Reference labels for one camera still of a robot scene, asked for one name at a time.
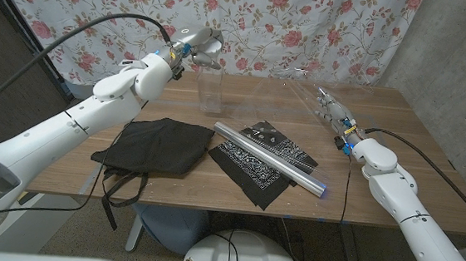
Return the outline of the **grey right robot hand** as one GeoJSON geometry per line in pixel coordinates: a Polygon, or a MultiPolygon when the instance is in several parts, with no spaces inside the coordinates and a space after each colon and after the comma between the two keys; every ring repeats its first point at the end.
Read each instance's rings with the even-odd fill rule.
{"type": "Polygon", "coordinates": [[[357,127],[352,112],[329,94],[323,87],[318,88],[317,97],[319,109],[315,112],[324,121],[328,122],[335,133],[346,143],[356,145],[364,140],[363,130],[357,127]]]}

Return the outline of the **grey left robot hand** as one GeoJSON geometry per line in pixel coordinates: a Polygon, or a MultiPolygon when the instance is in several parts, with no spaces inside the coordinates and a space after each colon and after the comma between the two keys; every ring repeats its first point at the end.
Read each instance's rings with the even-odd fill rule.
{"type": "Polygon", "coordinates": [[[220,70],[217,60],[224,44],[222,35],[220,30],[211,27],[183,27],[155,54],[170,67],[178,66],[184,58],[190,57],[195,65],[220,70]]]}

